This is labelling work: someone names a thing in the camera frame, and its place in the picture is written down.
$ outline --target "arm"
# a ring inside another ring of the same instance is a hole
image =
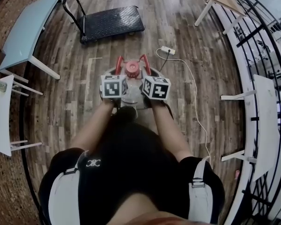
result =
[[[113,110],[113,103],[104,99],[93,116],[87,121],[76,137],[71,148],[81,148],[93,152],[106,129]]]
[[[171,152],[178,162],[193,156],[185,137],[172,119],[167,107],[160,102],[151,101],[158,134],[165,148]]]

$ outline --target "power strip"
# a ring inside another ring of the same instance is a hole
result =
[[[175,50],[171,49],[169,47],[162,46],[161,47],[161,51],[163,51],[165,53],[169,53],[169,51],[170,51],[170,55],[175,55]]]

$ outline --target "light blue table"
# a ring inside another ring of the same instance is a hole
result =
[[[37,39],[57,2],[58,0],[38,0],[22,11],[3,46],[6,56],[0,65],[0,71],[29,61],[55,79],[60,79],[60,75],[33,56]]]

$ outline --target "black cart platform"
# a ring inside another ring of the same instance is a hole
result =
[[[83,16],[77,21],[66,8],[66,1],[63,0],[63,7],[79,28],[81,32],[80,42],[82,44],[112,35],[145,30],[136,6],[114,8],[86,15],[79,0],[76,0],[83,13]]]

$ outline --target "red cap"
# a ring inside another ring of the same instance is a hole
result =
[[[126,63],[125,73],[130,78],[136,78],[140,74],[140,66],[137,61],[129,61]]]

